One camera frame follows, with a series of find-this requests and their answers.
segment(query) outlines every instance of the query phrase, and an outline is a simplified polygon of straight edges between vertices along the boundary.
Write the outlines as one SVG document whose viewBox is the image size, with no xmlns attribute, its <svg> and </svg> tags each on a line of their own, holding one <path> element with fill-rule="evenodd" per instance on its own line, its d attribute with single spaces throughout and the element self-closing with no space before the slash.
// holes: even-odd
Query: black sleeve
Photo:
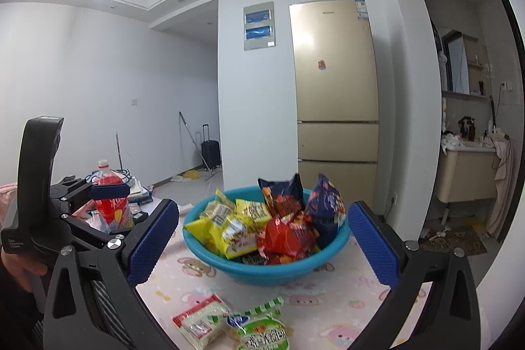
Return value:
<svg viewBox="0 0 525 350">
<path fill-rule="evenodd" d="M 5 348 L 11 348 L 7 347 L 11 343 L 16 343 L 16 348 L 31 348 L 32 329 L 42 319 L 33 294 L 13 280 L 0 260 L 0 344 L 4 343 Z"/>
</svg>

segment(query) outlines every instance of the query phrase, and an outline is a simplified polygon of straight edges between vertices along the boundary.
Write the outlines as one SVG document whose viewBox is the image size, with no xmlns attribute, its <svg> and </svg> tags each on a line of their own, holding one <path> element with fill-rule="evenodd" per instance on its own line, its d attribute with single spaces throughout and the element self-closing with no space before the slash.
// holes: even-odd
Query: gold refrigerator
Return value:
<svg viewBox="0 0 525 350">
<path fill-rule="evenodd" d="M 325 174 L 345 205 L 373 206 L 379 109 L 364 0 L 290 6 L 297 86 L 299 173 L 305 189 Z"/>
</svg>

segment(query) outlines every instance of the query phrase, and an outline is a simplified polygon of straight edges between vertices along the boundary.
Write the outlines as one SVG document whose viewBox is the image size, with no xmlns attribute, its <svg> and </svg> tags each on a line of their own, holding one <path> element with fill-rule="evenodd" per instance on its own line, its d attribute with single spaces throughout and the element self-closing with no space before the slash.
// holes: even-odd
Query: hand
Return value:
<svg viewBox="0 0 525 350">
<path fill-rule="evenodd" d="M 43 276 L 47 267 L 38 258 L 19 254 L 8 254 L 2 248 L 2 264 L 15 281 L 27 292 L 32 292 L 31 282 L 27 273 Z"/>
</svg>

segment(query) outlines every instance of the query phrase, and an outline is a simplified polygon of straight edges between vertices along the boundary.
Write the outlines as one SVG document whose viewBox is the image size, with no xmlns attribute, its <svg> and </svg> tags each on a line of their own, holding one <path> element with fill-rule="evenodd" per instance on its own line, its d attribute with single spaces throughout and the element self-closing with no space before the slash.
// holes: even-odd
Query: patterned rug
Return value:
<svg viewBox="0 0 525 350">
<path fill-rule="evenodd" d="M 429 235 L 420 242 L 422 248 L 434 252 L 448 252 L 450 249 L 459 247 L 468 256 L 476 256 L 487 252 L 472 226 L 452 227 L 451 231 L 447 231 L 446 237 L 436 237 L 436 239 L 430 241 L 430 237 L 435 236 L 437 231 L 430 229 Z"/>
</svg>

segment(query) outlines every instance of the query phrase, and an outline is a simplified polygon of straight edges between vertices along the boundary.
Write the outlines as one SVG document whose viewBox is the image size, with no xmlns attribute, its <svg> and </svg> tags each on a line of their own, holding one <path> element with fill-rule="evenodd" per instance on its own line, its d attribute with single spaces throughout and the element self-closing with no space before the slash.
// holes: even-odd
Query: pink cartoon tablecloth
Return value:
<svg viewBox="0 0 525 350">
<path fill-rule="evenodd" d="M 393 345 L 407 340 L 421 314 L 431 284 L 423 284 L 413 309 Z M 277 295 L 285 298 L 283 322 L 291 349 L 346 349 L 377 311 L 388 286 L 377 282 L 363 252 L 351 237 L 330 261 L 300 281 L 278 287 L 235 282 L 198 260 L 187 248 L 182 227 L 171 238 L 148 282 L 137 286 L 148 309 L 181 350 L 192 350 L 172 318 L 212 293 L 234 311 L 247 310 Z M 231 350 L 235 343 L 224 334 L 209 346 Z"/>
</svg>

